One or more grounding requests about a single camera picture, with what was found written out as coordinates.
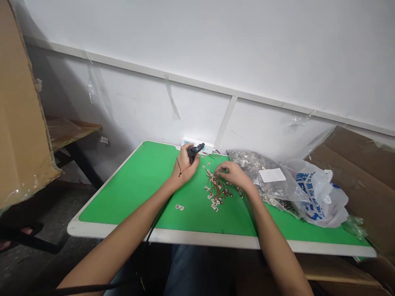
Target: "green table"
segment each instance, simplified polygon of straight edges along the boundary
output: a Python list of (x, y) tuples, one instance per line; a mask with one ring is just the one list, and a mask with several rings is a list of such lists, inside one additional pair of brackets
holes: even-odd
[[(72, 236), (106, 237), (131, 212), (147, 200), (170, 176), (179, 147), (145, 141), (77, 213), (67, 227)], [(163, 212), (150, 241), (258, 249), (259, 242), (247, 198), (237, 191), (218, 212), (204, 189), (211, 171), (225, 155), (200, 158), (192, 179), (178, 190)], [(181, 211), (176, 204), (184, 207)], [(366, 240), (358, 240), (342, 227), (320, 228), (266, 205), (294, 252), (375, 257)]]

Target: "concrete floor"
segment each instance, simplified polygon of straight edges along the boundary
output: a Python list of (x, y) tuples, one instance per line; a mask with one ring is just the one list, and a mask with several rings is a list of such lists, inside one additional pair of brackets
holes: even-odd
[(56, 255), (19, 245), (0, 254), (0, 295), (25, 295), (54, 288), (98, 243), (97, 239), (69, 237), (68, 222), (95, 193), (93, 190), (48, 187), (11, 207), (0, 222), (14, 227), (41, 222), (38, 238), (51, 243), (67, 239)]

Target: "forearm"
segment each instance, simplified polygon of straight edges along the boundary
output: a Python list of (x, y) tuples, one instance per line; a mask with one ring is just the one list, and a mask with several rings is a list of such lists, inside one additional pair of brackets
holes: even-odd
[(272, 274), (284, 295), (312, 295), (295, 254), (262, 202), (256, 187), (245, 189), (256, 219), (259, 243)]
[(111, 282), (148, 233), (166, 200), (178, 189), (168, 179), (95, 247), (60, 283), (58, 288)]

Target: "power strip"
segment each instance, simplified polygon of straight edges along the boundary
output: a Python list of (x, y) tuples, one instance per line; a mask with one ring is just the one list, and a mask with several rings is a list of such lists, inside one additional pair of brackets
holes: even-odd
[(194, 146), (198, 146), (201, 143), (204, 143), (204, 148), (199, 152), (200, 154), (207, 153), (207, 154), (212, 154), (215, 146), (213, 144), (207, 143), (205, 141), (200, 141), (200, 140), (195, 140), (191, 139), (188, 137), (183, 137), (182, 138), (182, 143), (181, 146), (187, 144), (187, 143), (192, 143)]

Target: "cardboard box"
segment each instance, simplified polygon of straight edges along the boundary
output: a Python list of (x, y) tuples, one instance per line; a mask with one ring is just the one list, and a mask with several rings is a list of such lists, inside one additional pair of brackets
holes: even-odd
[[(236, 294), (281, 295), (269, 267), (258, 253), (237, 250)], [(296, 257), (316, 295), (391, 295), (370, 274), (338, 256), (296, 254)]]
[(25, 44), (6, 0), (0, 0), (0, 71), (0, 208), (5, 208), (60, 175)]
[(395, 150), (336, 126), (305, 159), (333, 171), (333, 182), (349, 197), (347, 210), (364, 219), (368, 239), (382, 255), (360, 268), (395, 291)]

